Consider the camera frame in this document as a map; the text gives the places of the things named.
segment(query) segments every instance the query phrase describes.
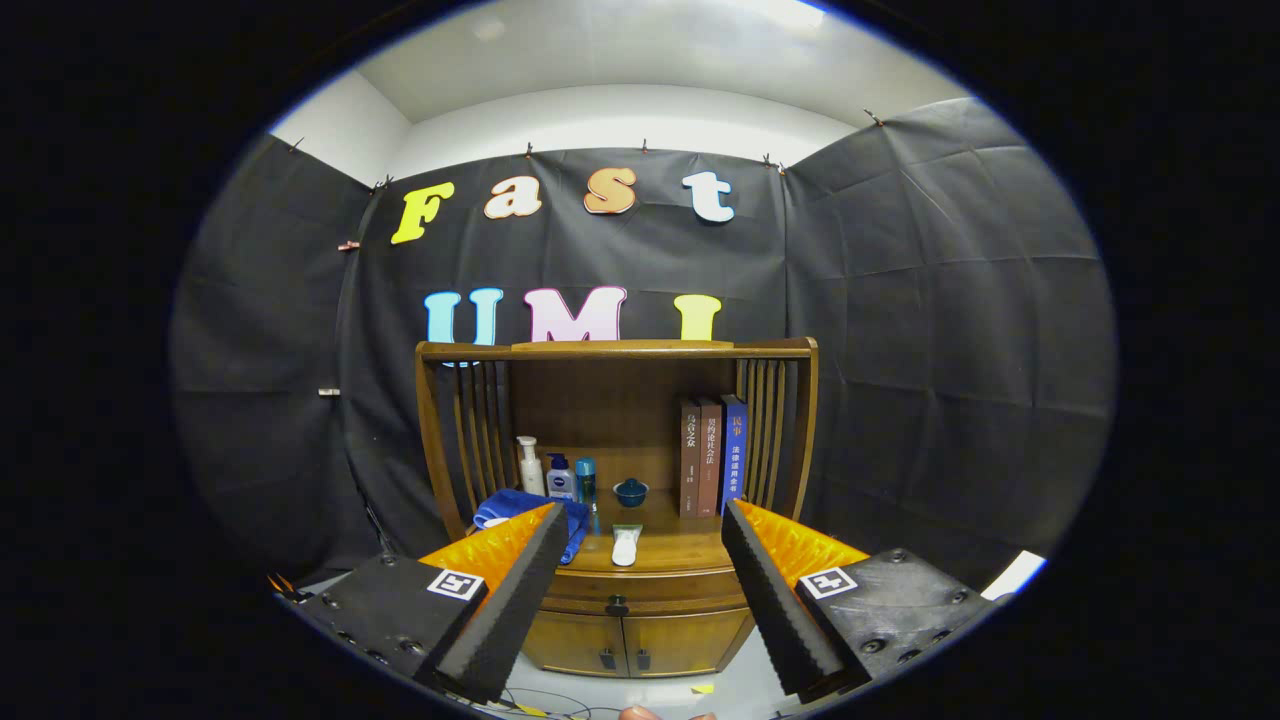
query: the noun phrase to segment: blue bottle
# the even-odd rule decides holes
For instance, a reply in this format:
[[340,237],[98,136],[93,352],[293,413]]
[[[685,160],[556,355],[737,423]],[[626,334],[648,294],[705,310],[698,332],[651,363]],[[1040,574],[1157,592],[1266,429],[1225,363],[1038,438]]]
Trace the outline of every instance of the blue bottle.
[[595,507],[595,460],[591,457],[579,457],[573,465],[577,473],[577,501],[596,511]]

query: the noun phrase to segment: cabinet top rail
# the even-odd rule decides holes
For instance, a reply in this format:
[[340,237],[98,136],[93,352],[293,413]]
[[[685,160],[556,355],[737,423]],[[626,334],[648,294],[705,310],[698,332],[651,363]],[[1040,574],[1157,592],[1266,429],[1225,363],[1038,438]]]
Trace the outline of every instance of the cabinet top rail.
[[549,341],[517,345],[468,345],[462,342],[420,342],[415,355],[425,363],[458,360],[717,360],[717,359],[805,359],[817,352],[812,337],[762,342],[722,342],[704,340],[607,340]]

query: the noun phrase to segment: white wall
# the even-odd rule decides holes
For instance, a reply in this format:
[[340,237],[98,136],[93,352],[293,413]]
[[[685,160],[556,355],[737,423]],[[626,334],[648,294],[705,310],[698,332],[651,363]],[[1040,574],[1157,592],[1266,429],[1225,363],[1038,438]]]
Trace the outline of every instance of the white wall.
[[460,163],[573,147],[716,152],[791,165],[854,132],[826,115],[748,95],[671,85],[596,85],[515,95],[413,126],[387,172],[404,178]]
[[282,118],[270,133],[372,187],[410,131],[410,122],[360,73],[339,76]]

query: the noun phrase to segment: wooden cabinet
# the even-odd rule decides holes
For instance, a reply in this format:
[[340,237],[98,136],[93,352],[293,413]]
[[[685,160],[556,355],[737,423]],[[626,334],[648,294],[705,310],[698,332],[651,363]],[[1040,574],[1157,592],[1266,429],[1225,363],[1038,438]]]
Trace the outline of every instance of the wooden cabinet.
[[544,670],[626,678],[627,652],[622,623],[608,615],[570,615],[538,611],[525,655]]
[[612,618],[541,610],[525,655],[543,670],[602,678],[664,678],[723,670],[755,623],[749,610]]
[[[518,487],[515,436],[536,437],[543,456],[595,459],[599,510],[543,597],[524,646],[532,662],[618,678],[728,665],[754,621],[721,543],[721,518],[680,516],[678,401],[691,393],[746,401],[744,498],[795,519],[817,418],[812,338],[424,342],[416,374],[422,448],[452,539],[486,497]],[[628,477],[649,484],[640,507],[620,506],[612,492]],[[631,566],[611,560],[614,524],[644,525]]]
[[751,612],[745,607],[698,615],[625,618],[622,632],[631,676],[718,673],[733,659],[754,626]]

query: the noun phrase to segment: book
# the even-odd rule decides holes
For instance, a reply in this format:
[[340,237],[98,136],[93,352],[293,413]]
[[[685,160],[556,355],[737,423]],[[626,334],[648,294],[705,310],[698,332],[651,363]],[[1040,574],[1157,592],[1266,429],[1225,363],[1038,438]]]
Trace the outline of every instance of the book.
[[716,515],[716,501],[719,498],[719,457],[721,425],[724,407],[710,397],[698,398],[700,413],[698,452],[698,516]]
[[698,425],[701,420],[698,401],[686,397],[680,402],[680,516],[698,516]]
[[736,395],[722,395],[724,404],[724,428],[721,448],[721,502],[718,512],[724,514],[724,506],[735,497],[742,497],[742,480],[746,478],[746,404]]

